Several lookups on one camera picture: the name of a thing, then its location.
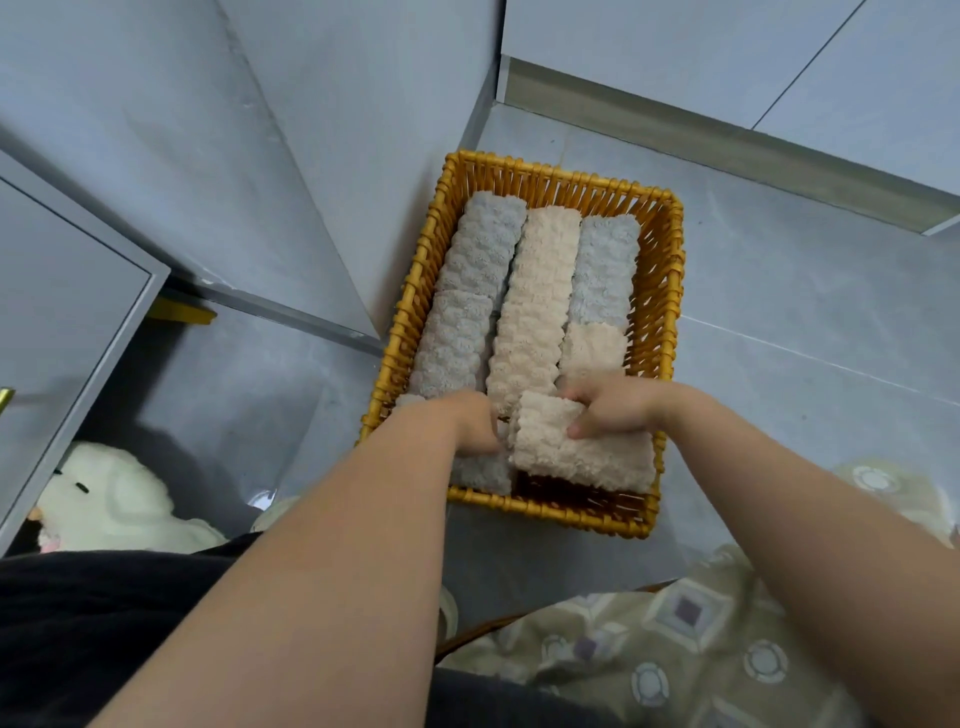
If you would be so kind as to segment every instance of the dark clothing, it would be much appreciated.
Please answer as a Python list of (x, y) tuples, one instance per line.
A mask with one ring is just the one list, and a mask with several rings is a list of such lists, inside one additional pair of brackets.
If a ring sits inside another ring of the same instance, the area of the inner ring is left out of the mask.
[[(86, 725), (255, 538), (189, 556), (84, 551), (0, 560), (0, 728)], [(442, 669), (426, 723), (610, 724), (552, 695)]]

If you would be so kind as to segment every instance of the gold handle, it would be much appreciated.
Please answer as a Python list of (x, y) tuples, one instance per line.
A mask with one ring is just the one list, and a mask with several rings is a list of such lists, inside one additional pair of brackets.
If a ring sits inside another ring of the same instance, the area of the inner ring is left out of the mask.
[(0, 415), (7, 409), (7, 405), (10, 404), (10, 400), (13, 399), (15, 394), (16, 390), (11, 387), (0, 387)]

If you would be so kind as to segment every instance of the wicker basket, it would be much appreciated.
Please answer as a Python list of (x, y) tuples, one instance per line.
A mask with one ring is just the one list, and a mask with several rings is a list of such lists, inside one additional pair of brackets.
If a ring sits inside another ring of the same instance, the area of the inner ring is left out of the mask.
[[(446, 249), (464, 205), (478, 190), (517, 195), (530, 208), (562, 205), (576, 207), (584, 216), (612, 217), (625, 212), (634, 215), (640, 223), (639, 256), (625, 364), (630, 375), (660, 379), (673, 376), (677, 317), (684, 294), (684, 206), (680, 201), (669, 190), (642, 187), (636, 182), (605, 180), (522, 159), (460, 151), (447, 156), (437, 182), (410, 273), (403, 283), (403, 295), (396, 305), (390, 342), (373, 386), (370, 409), (362, 419), (360, 440), (386, 419), (397, 395), (406, 390)], [(447, 497), (598, 533), (642, 539), (650, 534), (660, 510), (665, 445), (666, 437), (657, 433), (657, 478), (650, 492), (642, 496), (609, 493), (521, 473), (514, 494), (509, 497), (455, 485), (450, 486)]]

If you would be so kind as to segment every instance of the person's left arm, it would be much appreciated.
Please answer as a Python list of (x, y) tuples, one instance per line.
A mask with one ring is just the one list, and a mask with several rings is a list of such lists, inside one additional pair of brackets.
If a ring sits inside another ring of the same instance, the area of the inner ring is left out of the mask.
[(498, 448), (487, 398), (388, 418), (265, 533), (93, 726), (422, 725), (455, 451)]

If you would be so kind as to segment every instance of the white cabinet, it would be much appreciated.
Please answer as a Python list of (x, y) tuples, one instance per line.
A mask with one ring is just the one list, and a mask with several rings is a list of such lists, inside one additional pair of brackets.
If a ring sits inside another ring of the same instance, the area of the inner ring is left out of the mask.
[(502, 52), (749, 129), (856, 5), (508, 0)]
[(0, 154), (0, 554), (167, 273)]
[(867, 0), (757, 126), (960, 194), (960, 6)]

